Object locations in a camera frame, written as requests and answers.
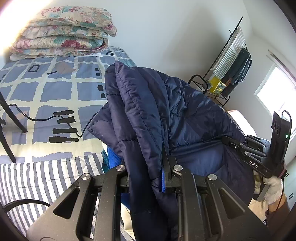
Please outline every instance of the blue fabric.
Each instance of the blue fabric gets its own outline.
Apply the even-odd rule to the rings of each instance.
[[[102,157],[103,157],[103,163],[102,163],[102,168],[103,168],[103,171],[104,173],[108,172],[109,169],[110,169],[110,166],[109,166],[109,157],[108,155],[106,154],[105,150],[103,150],[101,152],[102,154]]]
[[[245,136],[220,106],[176,77],[119,61],[106,70],[105,86],[108,103],[88,130],[125,161],[136,240],[177,237],[176,196],[161,187],[163,143],[178,164],[198,175],[215,173],[250,202],[252,170],[220,140]]]
[[[122,158],[107,146],[110,169],[121,164]]]

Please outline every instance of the metal screw head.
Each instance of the metal screw head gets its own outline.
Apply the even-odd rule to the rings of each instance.
[[[217,176],[215,174],[210,174],[208,177],[211,181],[217,180]]]
[[[118,166],[116,167],[116,170],[119,171],[119,172],[122,172],[122,171],[124,171],[125,169],[126,169],[126,167],[125,167],[124,165],[118,165]]]
[[[181,165],[175,165],[173,168],[175,171],[182,171],[183,170],[183,167]]]
[[[81,175],[82,180],[88,180],[91,178],[91,175],[89,173],[84,173]]]

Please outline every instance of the gloved hand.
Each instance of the gloved hand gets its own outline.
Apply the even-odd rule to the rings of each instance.
[[[280,197],[283,191],[283,183],[280,178],[272,176],[271,178],[263,178],[265,184],[270,185],[269,189],[265,194],[266,204],[270,205],[275,203]]]

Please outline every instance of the bed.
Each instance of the bed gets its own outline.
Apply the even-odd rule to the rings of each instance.
[[[118,47],[108,47],[94,56],[23,59],[7,63],[0,70],[0,91],[8,104],[34,119],[62,115],[78,134],[107,102],[104,73],[116,60],[136,66]],[[15,107],[11,110],[27,128],[21,130],[1,109],[5,138],[16,157],[11,163],[0,146],[0,201],[38,199],[52,204],[83,173],[104,173],[102,142],[87,130],[82,138],[60,118],[33,122]],[[95,214],[99,203],[97,199]],[[46,210],[40,204],[21,205],[8,215],[25,235],[30,225]],[[121,223],[121,240],[132,240]]]
[[[118,47],[108,47],[97,56],[26,58],[9,62],[0,71],[0,91],[8,104],[17,104],[31,118],[60,114],[81,134],[89,119],[107,102],[104,73],[115,60],[135,66]],[[101,141],[88,131],[82,138],[77,138],[75,133],[60,133],[69,128],[59,121],[60,118],[33,122],[15,107],[11,110],[28,129],[28,133],[22,133],[4,110],[0,110],[0,117],[6,121],[3,133],[17,163],[64,159],[102,151]],[[2,146],[0,163],[11,163]]]

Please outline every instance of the black chair leg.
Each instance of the black chair leg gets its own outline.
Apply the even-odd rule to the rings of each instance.
[[[6,112],[6,114],[12,119],[12,121],[22,130],[23,133],[27,133],[28,130],[22,125],[22,123],[16,118],[10,107],[6,103],[2,93],[0,92],[0,105]]]
[[[14,115],[14,113],[11,111],[10,107],[8,106],[8,104],[6,103],[2,93],[0,92],[0,105],[2,106],[2,108],[4,109],[4,111],[6,112],[6,114],[12,119],[12,121],[21,129],[21,131],[23,133],[27,133],[28,130],[22,125],[22,123],[16,118],[16,116]],[[13,155],[9,145],[7,144],[7,141],[5,139],[5,136],[3,134],[2,131],[2,126],[0,124],[0,142],[2,144],[2,146],[4,147],[7,155],[9,156],[9,158],[11,159],[11,161],[13,163],[16,163],[16,158]]]
[[[10,149],[10,147],[9,147],[9,145],[8,145],[8,143],[7,143],[7,141],[6,141],[6,139],[5,139],[5,136],[4,136],[4,134],[3,134],[2,126],[1,126],[1,125],[0,125],[0,142],[1,142],[2,146],[4,147],[4,149],[5,149],[6,153],[7,153],[7,155],[8,155],[9,158],[11,159],[11,161],[12,161],[13,163],[16,163],[17,160],[16,160],[15,156],[13,155],[13,153],[12,153],[12,151],[11,151],[11,149]]]

